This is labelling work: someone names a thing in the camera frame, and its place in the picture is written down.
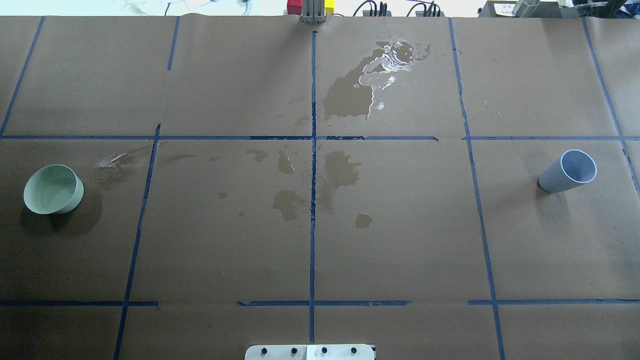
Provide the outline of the blue plastic cup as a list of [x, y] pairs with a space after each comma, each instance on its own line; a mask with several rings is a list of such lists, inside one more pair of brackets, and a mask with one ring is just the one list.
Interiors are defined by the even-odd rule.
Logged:
[[560, 193], [592, 182], [597, 174], [597, 165], [588, 153], [570, 149], [546, 167], [537, 184], [547, 193]]

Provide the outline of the light green bowl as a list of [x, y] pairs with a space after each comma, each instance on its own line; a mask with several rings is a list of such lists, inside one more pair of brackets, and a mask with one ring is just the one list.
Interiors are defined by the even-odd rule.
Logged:
[[76, 209], [85, 187], [78, 175], [64, 164], [51, 164], [36, 171], [23, 188], [23, 202], [38, 215], [62, 215]]

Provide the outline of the red cube block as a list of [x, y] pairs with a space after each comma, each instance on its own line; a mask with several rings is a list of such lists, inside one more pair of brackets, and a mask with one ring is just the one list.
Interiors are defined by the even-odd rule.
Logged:
[[302, 0], [287, 0], [286, 1], [286, 13], [288, 15], [298, 15], [302, 14], [303, 9], [303, 1]]

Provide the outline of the metal cup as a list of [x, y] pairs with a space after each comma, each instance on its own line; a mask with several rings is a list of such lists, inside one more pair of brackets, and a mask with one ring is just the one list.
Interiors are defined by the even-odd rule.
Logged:
[[540, 0], [517, 0], [512, 8], [512, 16], [515, 18], [531, 18], [540, 2]]

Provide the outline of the aluminium frame post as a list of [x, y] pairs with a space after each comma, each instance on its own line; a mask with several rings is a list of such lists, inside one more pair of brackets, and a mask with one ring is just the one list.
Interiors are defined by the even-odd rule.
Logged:
[[300, 21], [304, 24], [322, 24], [326, 21], [325, 0], [302, 0]]

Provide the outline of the white pedestal column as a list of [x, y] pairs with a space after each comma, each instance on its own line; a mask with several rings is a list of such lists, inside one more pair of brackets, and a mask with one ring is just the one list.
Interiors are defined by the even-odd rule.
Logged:
[[245, 360], [376, 360], [370, 344], [263, 344], [252, 345]]

